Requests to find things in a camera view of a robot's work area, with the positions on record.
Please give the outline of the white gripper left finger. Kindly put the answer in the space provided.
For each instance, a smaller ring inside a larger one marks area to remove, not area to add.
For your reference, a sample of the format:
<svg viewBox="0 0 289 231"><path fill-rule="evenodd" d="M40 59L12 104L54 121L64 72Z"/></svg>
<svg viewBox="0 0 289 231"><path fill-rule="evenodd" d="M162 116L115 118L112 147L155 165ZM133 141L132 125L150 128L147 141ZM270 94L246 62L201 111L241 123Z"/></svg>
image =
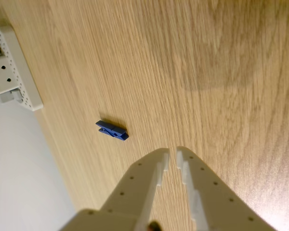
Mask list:
<svg viewBox="0 0 289 231"><path fill-rule="evenodd" d="M100 210L79 211L62 230L160 231L161 225L149 218L169 156L169 149L160 148L134 162Z"/></svg>

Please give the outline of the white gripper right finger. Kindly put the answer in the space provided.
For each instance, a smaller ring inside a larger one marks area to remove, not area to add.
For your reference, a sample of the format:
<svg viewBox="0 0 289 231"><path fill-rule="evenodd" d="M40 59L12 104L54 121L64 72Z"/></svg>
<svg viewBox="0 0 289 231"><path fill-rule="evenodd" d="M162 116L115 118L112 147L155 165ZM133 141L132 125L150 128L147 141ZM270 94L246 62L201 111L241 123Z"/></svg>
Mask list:
<svg viewBox="0 0 289 231"><path fill-rule="evenodd" d="M177 167L186 185L198 231L272 231L194 152L177 147Z"/></svg>

